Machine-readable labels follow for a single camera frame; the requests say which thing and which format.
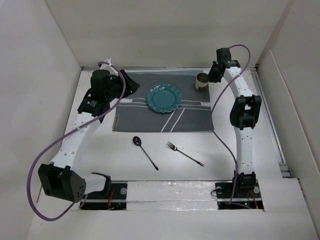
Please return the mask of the white and brown cup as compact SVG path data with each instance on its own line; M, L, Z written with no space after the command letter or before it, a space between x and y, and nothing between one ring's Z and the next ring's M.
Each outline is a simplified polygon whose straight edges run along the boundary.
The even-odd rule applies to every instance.
M209 84L209 76L205 72L198 73L195 78L195 88L199 91L205 90Z

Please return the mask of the teal ceramic plate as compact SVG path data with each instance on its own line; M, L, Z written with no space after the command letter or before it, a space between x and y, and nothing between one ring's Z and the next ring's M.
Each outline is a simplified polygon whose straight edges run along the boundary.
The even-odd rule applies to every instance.
M157 113L171 113L182 102L181 91L172 84L158 84L146 94L146 104Z

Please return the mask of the grey striped cloth placemat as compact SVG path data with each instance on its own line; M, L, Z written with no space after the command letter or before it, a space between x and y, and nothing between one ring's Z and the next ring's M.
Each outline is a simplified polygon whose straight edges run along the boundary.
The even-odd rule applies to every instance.
M209 89L195 88L200 70L137 71L128 76L139 83L139 89L120 101L116 107L112 130L126 133L209 132L211 101ZM177 109L157 112L146 102L152 87L168 84L182 95Z

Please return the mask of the dark metal spoon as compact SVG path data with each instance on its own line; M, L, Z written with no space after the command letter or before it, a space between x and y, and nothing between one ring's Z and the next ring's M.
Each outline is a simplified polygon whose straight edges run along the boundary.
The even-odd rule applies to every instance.
M136 145L137 147L140 147L142 149L142 151L144 152L144 154L147 156L147 158L149 159L149 161L151 162L151 164L153 165L153 167L158 171L159 167L155 164L155 162L151 159L151 157L147 154L147 152L145 151L145 149L142 147L142 140L138 137L138 136L134 136L132 138L133 144Z

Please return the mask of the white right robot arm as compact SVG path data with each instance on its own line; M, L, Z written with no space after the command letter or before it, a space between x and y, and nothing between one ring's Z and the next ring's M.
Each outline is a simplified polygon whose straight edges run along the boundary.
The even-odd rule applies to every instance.
M236 154L231 155L235 162L235 169L231 193L226 197L231 202L233 198L243 197L256 186L252 142L254 128L259 120L262 98L250 90L243 77L243 72L249 64L241 68L239 61L232 59L230 49L230 47L224 47L216 50L216 61L213 62L208 79L210 83L219 83L222 79L227 81L226 87L213 104L212 111L227 88L231 89L234 96L229 120L236 136Z

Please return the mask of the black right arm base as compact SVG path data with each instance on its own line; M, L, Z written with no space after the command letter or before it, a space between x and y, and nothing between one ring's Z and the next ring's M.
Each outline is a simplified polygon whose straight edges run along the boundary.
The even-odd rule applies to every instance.
M214 184L214 188L210 194L216 198L218 210L264 209L258 182L255 187L250 190L244 190L242 192L235 190L232 201L228 204L232 196L232 191L233 183L231 181L218 181Z

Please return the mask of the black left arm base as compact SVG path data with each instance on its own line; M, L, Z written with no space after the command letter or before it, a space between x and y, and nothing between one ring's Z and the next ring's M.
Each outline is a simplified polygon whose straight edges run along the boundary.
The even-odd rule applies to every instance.
M122 211L127 209L128 183L112 181L108 192L92 192L80 202L79 208L88 211Z

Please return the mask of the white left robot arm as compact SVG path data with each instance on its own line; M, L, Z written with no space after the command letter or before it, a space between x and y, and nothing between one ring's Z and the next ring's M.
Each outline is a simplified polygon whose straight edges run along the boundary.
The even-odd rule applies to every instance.
M140 85L127 73L118 70L111 58L99 63L92 72L90 88L77 109L74 126L58 153L48 164L41 164L38 176L47 196L78 203L85 195L95 193L100 198L111 194L111 178L93 172L88 176L78 174L81 159L94 132L102 124L106 114L120 102L135 93Z

